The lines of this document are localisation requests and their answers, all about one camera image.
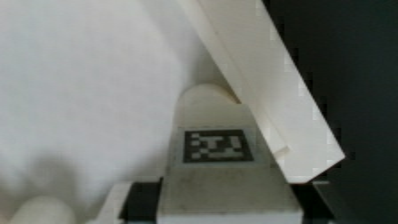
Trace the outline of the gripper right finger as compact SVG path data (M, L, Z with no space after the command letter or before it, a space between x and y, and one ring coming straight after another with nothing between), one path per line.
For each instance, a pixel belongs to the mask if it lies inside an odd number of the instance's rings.
M328 181L293 184L291 189L303 210L301 224L355 224L355 215Z

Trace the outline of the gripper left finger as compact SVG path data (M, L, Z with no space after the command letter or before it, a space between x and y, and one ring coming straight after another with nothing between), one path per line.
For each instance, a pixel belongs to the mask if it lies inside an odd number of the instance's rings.
M95 218L86 224L156 224L163 178L117 183Z

